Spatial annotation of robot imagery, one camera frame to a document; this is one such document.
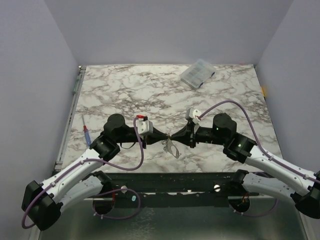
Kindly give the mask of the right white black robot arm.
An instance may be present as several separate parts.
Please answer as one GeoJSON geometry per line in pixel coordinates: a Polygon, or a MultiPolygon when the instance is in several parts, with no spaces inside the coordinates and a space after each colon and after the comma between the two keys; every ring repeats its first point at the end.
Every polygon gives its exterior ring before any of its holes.
{"type": "Polygon", "coordinates": [[[212,127],[201,127],[189,118],[187,124],[171,136],[171,140],[194,148],[208,143],[223,146],[223,153],[231,160],[262,170],[271,178],[238,170],[229,189],[240,196],[244,192],[288,200],[302,214],[320,217],[320,174],[291,164],[271,154],[257,141],[237,132],[237,123],[226,113],[213,118],[212,127]]]}

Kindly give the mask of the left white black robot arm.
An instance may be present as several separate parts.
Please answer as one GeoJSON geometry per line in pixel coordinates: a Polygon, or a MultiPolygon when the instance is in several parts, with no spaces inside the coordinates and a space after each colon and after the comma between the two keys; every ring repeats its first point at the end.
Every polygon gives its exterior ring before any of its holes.
{"type": "Polygon", "coordinates": [[[70,204],[91,196],[106,197],[111,186],[92,175],[94,170],[109,165],[123,171],[135,171],[144,162],[141,158],[135,167],[111,163],[110,161],[120,152],[121,144],[138,144],[140,153],[143,154],[146,145],[167,139],[168,135],[154,128],[146,116],[137,115],[133,120],[133,126],[129,127],[123,115],[110,115],[103,131],[82,156],[41,183],[34,180],[26,186],[21,206],[24,212],[22,228],[37,226],[40,230],[46,230],[59,219],[70,204]]]}

